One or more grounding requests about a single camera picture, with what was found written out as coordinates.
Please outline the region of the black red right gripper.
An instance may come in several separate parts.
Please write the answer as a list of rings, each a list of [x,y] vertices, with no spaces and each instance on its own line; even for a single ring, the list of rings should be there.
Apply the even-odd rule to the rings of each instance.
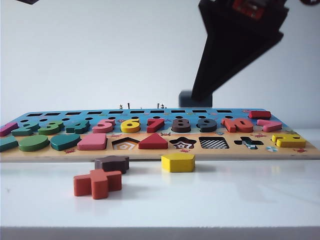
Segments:
[[[207,38],[192,88],[192,99],[207,98],[269,51],[289,9],[284,0],[201,0]]]

